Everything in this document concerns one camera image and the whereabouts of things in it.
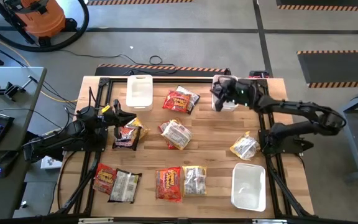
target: computer mouse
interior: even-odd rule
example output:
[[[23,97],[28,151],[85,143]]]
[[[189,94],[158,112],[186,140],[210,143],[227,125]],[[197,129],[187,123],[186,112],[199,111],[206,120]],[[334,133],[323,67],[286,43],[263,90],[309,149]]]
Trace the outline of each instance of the computer mouse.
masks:
[[[18,151],[8,151],[0,158],[0,178],[7,177],[19,155]]]

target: yellow cable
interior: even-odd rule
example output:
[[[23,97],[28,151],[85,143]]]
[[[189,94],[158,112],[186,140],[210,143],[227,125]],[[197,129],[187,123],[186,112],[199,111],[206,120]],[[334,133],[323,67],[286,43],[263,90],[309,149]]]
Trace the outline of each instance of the yellow cable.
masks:
[[[27,64],[28,67],[31,67],[30,63],[15,49],[13,49],[11,46],[5,44],[4,42],[0,41],[0,44],[2,44],[3,46],[7,47],[9,50],[15,52],[20,58],[23,59],[23,61]],[[42,90],[41,90],[41,93],[44,94],[46,97],[52,99],[52,100],[55,100],[57,102],[61,102],[61,103],[67,103],[67,102],[71,102],[71,103],[74,103],[74,102],[77,102],[78,100],[67,100],[67,101],[64,101],[64,100],[59,100],[59,99],[56,99],[46,93],[44,93]]]

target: black hose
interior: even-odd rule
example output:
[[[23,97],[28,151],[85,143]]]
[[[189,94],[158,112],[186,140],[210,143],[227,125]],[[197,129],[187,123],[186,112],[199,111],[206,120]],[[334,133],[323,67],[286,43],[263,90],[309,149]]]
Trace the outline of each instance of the black hose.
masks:
[[[67,47],[70,44],[74,43],[76,40],[78,40],[85,33],[86,29],[88,28],[88,24],[90,22],[90,13],[88,11],[88,7],[86,6],[84,0],[78,0],[78,2],[81,4],[82,10],[84,12],[84,23],[82,24],[82,27],[74,35],[72,35],[69,39],[67,39],[59,44],[52,45],[49,47],[29,47],[29,46],[18,44],[14,41],[11,41],[1,34],[0,34],[0,40],[14,48],[17,48],[20,50],[25,50],[28,52],[51,52],[54,50],[60,50],[64,47]]]

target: gray desk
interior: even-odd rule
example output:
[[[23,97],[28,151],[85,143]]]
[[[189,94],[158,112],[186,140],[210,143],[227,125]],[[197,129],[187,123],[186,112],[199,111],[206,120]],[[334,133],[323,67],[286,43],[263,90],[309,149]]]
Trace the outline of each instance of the gray desk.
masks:
[[[11,82],[13,85],[22,86],[29,80],[29,75],[36,80],[40,80],[40,83],[43,83],[46,72],[45,68],[40,67],[0,67],[0,86],[5,88],[8,82]],[[41,88],[42,85],[37,85],[34,82],[30,83],[25,88],[25,93],[17,93],[14,96],[16,102],[11,101],[5,96],[0,96],[0,110],[5,108],[28,108],[34,110]],[[18,150],[27,134],[27,128],[29,127],[33,112],[28,110],[7,110],[1,113],[15,118],[15,120],[0,142],[0,151]]]
[[[15,103],[4,96],[0,96],[0,110],[4,108],[29,108],[33,110],[40,94],[45,74],[46,69],[44,68],[0,67],[0,85],[3,88],[7,82],[11,82],[13,85],[23,85],[28,80],[29,75],[40,80],[40,85],[31,83],[26,87],[26,93],[18,93],[15,96],[17,100]],[[25,110],[3,111],[1,113],[11,116],[15,120],[0,143],[0,158],[4,151],[20,149],[32,116],[32,112]],[[21,153],[9,176],[0,179],[0,219],[12,218],[16,206],[21,201],[24,177],[28,167],[29,163],[24,162],[24,156]]]

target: orange shop vacuum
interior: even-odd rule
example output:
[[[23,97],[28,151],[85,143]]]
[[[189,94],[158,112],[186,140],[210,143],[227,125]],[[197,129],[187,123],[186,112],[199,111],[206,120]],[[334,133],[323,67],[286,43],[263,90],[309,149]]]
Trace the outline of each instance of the orange shop vacuum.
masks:
[[[2,34],[0,39],[12,47],[29,52],[51,52],[62,49],[78,40],[88,27],[88,8],[84,0],[78,2],[84,13],[84,23],[79,29],[74,19],[65,17],[63,9],[56,0],[0,0],[0,14],[23,36],[28,45],[14,42]],[[67,40],[52,45],[52,37],[62,31],[75,33]]]

